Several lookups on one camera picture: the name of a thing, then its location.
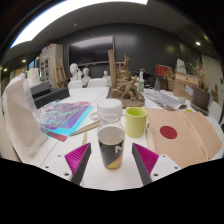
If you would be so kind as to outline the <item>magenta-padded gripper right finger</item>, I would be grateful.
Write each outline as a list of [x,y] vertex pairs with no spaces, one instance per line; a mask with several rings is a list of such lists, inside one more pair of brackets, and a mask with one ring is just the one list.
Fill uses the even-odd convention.
[[132,144],[132,154],[144,185],[180,170],[168,155],[158,155],[139,144]]

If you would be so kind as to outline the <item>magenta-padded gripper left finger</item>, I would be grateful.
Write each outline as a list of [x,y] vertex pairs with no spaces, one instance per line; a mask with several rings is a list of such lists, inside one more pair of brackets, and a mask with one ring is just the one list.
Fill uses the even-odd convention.
[[82,145],[66,155],[57,155],[43,169],[79,185],[91,155],[91,144]]

